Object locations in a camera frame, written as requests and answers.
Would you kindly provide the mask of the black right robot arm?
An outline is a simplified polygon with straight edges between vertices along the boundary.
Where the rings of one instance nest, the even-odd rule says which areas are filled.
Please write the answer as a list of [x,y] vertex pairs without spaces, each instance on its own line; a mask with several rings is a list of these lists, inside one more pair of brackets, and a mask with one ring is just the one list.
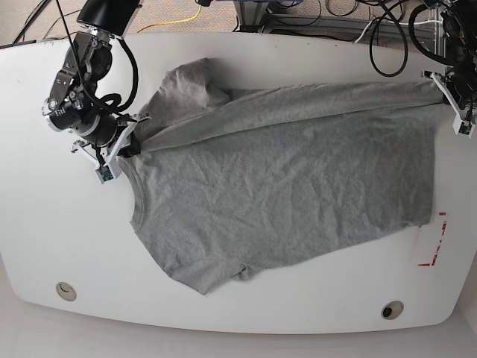
[[[87,1],[77,22],[82,31],[67,34],[69,49],[61,70],[47,97],[43,114],[55,131],[71,130],[92,146],[101,169],[107,162],[102,149],[111,157],[134,157],[140,154],[139,140],[127,129],[137,124],[127,110],[139,88],[136,58],[124,40],[127,29],[141,1]],[[98,82],[113,63],[110,40],[116,39],[132,67],[132,88],[127,99],[118,93],[99,98]]]

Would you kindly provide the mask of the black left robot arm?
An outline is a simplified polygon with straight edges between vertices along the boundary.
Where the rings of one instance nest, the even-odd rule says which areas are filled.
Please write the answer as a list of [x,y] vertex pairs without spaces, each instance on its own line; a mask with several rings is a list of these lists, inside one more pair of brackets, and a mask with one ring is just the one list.
[[425,1],[441,18],[446,53],[440,57],[446,71],[443,87],[456,104],[467,127],[476,124],[476,2]]

